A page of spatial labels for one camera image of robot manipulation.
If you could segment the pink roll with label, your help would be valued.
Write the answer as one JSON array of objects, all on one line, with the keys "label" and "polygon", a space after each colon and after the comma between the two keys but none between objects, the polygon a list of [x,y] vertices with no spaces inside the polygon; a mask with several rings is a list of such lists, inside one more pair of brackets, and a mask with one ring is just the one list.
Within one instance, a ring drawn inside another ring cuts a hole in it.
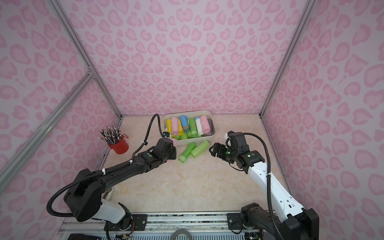
[{"label": "pink roll with label", "polygon": [[207,134],[211,131],[211,127],[208,121],[207,116],[203,115],[200,117],[201,120],[201,125],[202,125],[202,130],[204,134]]}]

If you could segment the yellow roll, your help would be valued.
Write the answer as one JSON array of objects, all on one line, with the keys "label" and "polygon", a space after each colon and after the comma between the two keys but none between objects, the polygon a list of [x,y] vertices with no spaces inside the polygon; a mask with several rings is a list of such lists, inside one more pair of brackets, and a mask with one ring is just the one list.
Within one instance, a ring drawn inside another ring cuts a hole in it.
[{"label": "yellow roll", "polygon": [[178,128],[179,128],[179,136],[182,136],[184,134],[184,129],[180,119],[178,119]]},{"label": "yellow roll", "polygon": [[171,119],[166,120],[166,129],[167,129],[167,132],[170,133],[170,135],[171,135],[172,134],[172,120]]}]

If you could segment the grey roll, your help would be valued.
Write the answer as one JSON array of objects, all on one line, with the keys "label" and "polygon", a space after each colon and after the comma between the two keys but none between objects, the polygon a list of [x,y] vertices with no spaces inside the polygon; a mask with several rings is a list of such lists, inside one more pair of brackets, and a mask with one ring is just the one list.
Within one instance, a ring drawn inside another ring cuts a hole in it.
[{"label": "grey roll", "polygon": [[212,119],[208,119],[208,123],[210,126],[210,131],[207,133],[207,136],[212,136],[215,133]]}]

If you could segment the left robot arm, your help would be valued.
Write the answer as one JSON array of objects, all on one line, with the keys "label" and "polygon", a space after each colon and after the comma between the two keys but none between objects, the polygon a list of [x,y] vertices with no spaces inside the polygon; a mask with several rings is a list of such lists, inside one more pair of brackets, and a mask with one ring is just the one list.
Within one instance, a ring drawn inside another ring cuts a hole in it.
[{"label": "left robot arm", "polygon": [[164,137],[154,147],[122,164],[95,172],[82,170],[72,183],[48,200],[47,212],[54,217],[74,217],[78,222],[102,220],[119,230],[127,230],[134,221],[131,212],[124,204],[104,200],[102,195],[115,185],[154,170],[176,157],[174,142]]}]

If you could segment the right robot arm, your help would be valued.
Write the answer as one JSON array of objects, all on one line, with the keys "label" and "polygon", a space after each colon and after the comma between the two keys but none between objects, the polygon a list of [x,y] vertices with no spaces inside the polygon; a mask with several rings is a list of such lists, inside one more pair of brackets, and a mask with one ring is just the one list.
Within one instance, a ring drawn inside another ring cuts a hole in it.
[{"label": "right robot arm", "polygon": [[265,141],[256,134],[230,131],[225,144],[215,143],[211,155],[236,164],[264,191],[268,208],[252,203],[241,208],[238,214],[228,214],[228,227],[234,234],[243,230],[264,232],[277,240],[318,240],[320,218],[314,209],[306,209],[280,183],[272,173],[271,157]]}]

